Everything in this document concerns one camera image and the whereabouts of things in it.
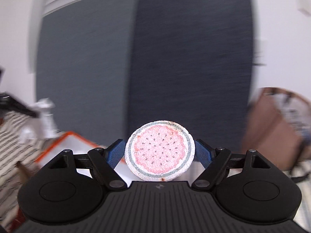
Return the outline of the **striped bed sheet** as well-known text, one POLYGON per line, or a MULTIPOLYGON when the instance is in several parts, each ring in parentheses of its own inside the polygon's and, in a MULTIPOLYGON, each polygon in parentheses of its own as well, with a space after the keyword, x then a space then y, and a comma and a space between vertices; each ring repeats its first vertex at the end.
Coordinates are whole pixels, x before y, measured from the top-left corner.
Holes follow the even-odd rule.
POLYGON ((35 173, 38 166, 36 158, 54 139, 35 139, 26 144, 19 143, 19 131, 28 116, 9 112, 1 124, 1 226, 11 232, 11 225, 18 214, 17 194, 22 185, 16 166, 21 162, 30 172, 35 173))

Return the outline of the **brown paper shopping bag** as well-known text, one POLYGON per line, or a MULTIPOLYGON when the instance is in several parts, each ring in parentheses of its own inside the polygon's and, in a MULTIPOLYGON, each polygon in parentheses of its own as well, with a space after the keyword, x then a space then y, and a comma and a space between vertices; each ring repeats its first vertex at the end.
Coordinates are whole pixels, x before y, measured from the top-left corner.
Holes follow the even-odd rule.
POLYGON ((277 87, 262 88, 251 102, 241 150, 260 152, 290 175, 310 159, 310 100, 277 87))

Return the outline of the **light grey headboard panel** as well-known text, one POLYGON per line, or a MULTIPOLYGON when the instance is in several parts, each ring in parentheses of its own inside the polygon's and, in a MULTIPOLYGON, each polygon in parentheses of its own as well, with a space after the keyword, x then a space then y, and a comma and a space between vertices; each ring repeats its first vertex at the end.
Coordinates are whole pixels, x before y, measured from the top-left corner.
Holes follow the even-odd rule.
POLYGON ((103 146, 124 136, 137 0, 81 0, 43 19, 36 96, 57 127, 103 146))

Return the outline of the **dark blue headboard panel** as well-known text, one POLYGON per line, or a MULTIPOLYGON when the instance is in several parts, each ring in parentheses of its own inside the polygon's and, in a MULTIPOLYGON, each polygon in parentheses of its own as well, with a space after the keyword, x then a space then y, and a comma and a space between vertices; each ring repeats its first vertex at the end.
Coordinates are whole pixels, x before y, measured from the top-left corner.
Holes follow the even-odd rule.
POLYGON ((127 134, 170 120, 238 151, 252 60, 252 0, 138 0, 127 134))

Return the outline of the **orange cardboard box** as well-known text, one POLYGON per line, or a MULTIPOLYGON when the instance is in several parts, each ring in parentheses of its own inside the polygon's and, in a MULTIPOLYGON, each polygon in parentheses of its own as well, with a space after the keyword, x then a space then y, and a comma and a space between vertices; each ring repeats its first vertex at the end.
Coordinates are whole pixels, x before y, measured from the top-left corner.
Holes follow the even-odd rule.
MULTIPOLYGON (((94 144, 73 131, 68 131, 56 141, 47 145, 47 149, 43 150, 38 158, 36 158, 35 162, 41 168, 64 149, 70 149, 75 155, 79 155, 87 154, 89 150, 96 147, 106 148, 105 146, 94 144)), ((120 159, 118 164, 115 165, 114 170, 128 186, 131 185, 132 181, 140 181, 140 179, 131 172, 124 158, 120 159)))

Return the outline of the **white crumpled tissue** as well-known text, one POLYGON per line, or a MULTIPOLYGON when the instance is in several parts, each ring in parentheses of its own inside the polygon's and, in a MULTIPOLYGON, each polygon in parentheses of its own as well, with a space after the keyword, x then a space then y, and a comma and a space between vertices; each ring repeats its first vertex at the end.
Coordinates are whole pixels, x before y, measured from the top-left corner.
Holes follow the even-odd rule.
POLYGON ((21 127, 19 143, 26 144, 37 139, 58 138, 61 132, 57 128, 51 112, 51 109, 55 107, 54 102, 49 98, 43 98, 31 107, 37 113, 37 117, 28 118, 21 127))

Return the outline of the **round watermelon pattern sponge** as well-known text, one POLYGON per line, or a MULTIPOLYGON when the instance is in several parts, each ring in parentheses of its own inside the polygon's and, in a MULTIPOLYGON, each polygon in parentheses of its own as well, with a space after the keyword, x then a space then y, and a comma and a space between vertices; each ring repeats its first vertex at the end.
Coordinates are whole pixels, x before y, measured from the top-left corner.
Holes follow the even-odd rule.
POLYGON ((124 151, 127 166, 146 182, 168 182, 185 173, 195 157, 195 141, 168 120, 147 123, 132 133, 124 151))

